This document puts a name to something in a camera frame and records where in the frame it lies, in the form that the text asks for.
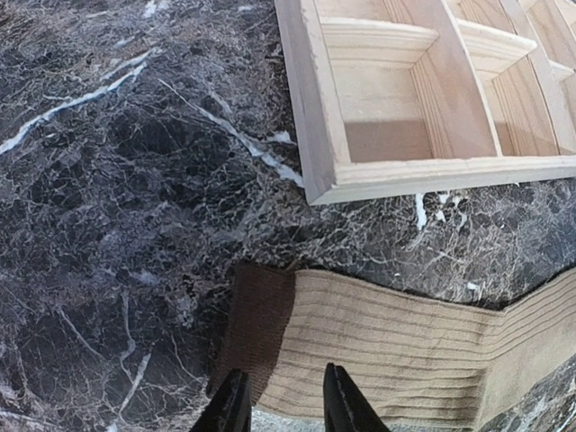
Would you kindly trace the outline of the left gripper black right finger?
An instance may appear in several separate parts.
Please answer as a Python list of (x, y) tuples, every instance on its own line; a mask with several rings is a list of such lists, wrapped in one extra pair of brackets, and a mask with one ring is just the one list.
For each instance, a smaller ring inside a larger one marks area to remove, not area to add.
[(326, 366), (323, 403), (328, 432), (390, 432), (341, 365)]

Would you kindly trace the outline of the plain brown sock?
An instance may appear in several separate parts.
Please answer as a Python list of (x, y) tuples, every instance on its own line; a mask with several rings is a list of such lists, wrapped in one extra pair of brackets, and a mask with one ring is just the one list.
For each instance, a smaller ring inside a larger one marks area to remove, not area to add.
[(328, 271), (242, 263), (209, 385), (239, 369), (261, 410), (320, 419), (332, 363), (384, 420), (476, 429), (574, 353), (573, 271), (503, 310), (485, 310)]

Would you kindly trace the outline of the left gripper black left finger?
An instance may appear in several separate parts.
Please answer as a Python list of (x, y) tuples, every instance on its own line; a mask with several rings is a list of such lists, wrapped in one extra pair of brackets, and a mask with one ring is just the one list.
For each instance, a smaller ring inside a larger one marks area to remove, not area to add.
[(252, 404), (249, 375), (229, 372), (190, 432), (249, 432)]

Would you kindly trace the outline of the wooden compartment tray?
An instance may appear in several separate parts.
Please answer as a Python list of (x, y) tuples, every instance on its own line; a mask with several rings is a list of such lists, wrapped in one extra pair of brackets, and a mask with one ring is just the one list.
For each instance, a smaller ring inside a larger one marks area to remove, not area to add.
[(574, 176), (574, 2), (275, 11), (309, 204)]

